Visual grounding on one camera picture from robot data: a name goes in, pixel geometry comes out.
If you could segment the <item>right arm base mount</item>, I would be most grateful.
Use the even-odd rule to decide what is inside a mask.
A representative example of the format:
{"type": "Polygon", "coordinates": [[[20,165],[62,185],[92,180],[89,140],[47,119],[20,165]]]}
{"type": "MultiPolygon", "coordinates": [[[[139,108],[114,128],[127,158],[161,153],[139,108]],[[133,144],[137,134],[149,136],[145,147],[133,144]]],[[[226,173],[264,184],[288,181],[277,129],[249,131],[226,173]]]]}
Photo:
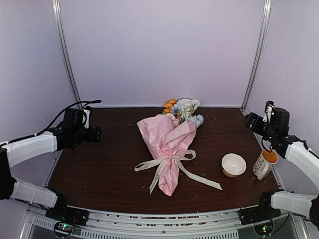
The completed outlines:
{"type": "Polygon", "coordinates": [[[266,220],[279,217],[281,211],[278,209],[260,209],[259,206],[243,208],[238,211],[241,225],[255,224],[266,220]]]}

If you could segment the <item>cream printed ribbon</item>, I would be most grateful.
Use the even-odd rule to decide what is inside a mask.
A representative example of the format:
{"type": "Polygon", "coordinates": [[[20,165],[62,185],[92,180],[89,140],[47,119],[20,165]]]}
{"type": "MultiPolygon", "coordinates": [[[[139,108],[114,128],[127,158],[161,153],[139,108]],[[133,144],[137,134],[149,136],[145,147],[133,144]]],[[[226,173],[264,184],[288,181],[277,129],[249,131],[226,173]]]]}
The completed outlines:
{"type": "Polygon", "coordinates": [[[194,150],[187,150],[170,157],[160,157],[150,161],[145,161],[135,167],[135,171],[143,171],[153,167],[157,167],[151,185],[149,186],[150,194],[156,186],[167,196],[172,196],[178,186],[179,172],[182,171],[188,178],[208,185],[215,189],[221,190],[222,187],[215,181],[208,180],[201,176],[195,175],[183,166],[183,161],[191,161],[195,159],[194,150]]]}

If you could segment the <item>orange flower stem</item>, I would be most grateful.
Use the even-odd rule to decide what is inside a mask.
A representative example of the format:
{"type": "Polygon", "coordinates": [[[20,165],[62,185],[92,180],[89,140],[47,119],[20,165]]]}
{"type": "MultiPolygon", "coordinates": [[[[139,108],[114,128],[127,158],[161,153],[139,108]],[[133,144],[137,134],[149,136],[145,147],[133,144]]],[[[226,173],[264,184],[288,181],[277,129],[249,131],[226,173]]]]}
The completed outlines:
{"type": "Polygon", "coordinates": [[[164,105],[164,110],[162,112],[163,115],[166,114],[174,114],[173,112],[173,106],[176,104],[176,99],[170,99],[168,100],[164,105]]]}

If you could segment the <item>white flower stem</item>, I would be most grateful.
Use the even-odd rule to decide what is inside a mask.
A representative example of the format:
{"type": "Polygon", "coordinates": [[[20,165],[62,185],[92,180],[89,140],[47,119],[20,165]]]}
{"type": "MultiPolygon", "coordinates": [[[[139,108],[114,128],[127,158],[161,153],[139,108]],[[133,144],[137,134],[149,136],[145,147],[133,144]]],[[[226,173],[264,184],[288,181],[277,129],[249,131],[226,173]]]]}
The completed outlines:
{"type": "Polygon", "coordinates": [[[171,108],[171,113],[183,123],[191,117],[201,102],[198,99],[181,98],[171,108]]]}

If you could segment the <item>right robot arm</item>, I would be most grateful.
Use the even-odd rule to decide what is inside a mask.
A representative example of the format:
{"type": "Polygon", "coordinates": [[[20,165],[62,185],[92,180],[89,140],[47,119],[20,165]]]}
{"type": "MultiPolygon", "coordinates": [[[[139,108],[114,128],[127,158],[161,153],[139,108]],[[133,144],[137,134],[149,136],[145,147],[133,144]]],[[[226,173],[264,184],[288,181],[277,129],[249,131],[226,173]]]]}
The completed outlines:
{"type": "MultiPolygon", "coordinates": [[[[245,126],[270,143],[267,152],[276,151],[283,159],[297,166],[318,187],[319,156],[308,147],[305,140],[289,135],[289,112],[272,104],[271,101],[267,102],[264,117],[255,113],[245,115],[245,126]]],[[[275,210],[304,216],[313,225],[319,225],[318,195],[296,194],[285,190],[264,192],[254,215],[265,220],[275,210]]]]}

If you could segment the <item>pink wrapping paper sheet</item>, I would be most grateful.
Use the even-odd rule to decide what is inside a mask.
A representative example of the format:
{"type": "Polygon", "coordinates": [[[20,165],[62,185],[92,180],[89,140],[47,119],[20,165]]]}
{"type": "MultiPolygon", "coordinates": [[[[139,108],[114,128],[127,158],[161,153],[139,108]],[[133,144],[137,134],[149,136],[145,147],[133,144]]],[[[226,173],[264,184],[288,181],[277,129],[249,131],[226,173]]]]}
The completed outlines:
{"type": "Polygon", "coordinates": [[[180,123],[172,114],[145,118],[137,126],[153,159],[187,151],[197,130],[195,123],[180,123]]]}

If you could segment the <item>blue hydrangea flower stem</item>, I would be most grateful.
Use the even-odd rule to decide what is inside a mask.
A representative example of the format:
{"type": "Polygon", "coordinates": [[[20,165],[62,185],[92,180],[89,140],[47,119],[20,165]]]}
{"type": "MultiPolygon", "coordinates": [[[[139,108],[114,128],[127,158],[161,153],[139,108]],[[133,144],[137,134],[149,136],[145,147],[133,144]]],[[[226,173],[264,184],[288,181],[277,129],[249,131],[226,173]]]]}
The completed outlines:
{"type": "Polygon", "coordinates": [[[195,123],[196,127],[198,128],[203,124],[204,117],[203,115],[190,116],[188,120],[195,123]]]}

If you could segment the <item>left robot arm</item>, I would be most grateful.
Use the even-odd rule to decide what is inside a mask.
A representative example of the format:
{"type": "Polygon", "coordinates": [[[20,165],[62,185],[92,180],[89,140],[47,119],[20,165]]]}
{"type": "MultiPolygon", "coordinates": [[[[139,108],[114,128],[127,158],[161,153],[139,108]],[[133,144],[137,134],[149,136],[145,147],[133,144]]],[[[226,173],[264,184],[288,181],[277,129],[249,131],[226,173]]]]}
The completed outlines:
{"type": "Polygon", "coordinates": [[[89,106],[83,109],[64,109],[63,120],[56,127],[50,126],[39,133],[1,143],[0,198],[52,208],[59,220],[69,220],[72,211],[62,196],[48,188],[14,178],[11,169],[43,154],[64,149],[75,150],[82,142],[100,142],[101,128],[89,125],[91,111],[89,106]]]}

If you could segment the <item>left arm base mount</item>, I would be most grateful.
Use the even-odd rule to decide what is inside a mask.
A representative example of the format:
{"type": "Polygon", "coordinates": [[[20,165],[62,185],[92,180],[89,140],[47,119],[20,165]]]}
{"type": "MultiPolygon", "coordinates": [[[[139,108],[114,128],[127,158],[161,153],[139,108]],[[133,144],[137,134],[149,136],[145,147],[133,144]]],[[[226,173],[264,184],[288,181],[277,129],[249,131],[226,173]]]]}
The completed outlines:
{"type": "Polygon", "coordinates": [[[62,213],[55,208],[49,208],[46,209],[45,216],[73,226],[86,226],[89,212],[83,209],[67,207],[66,212],[62,213]]]}

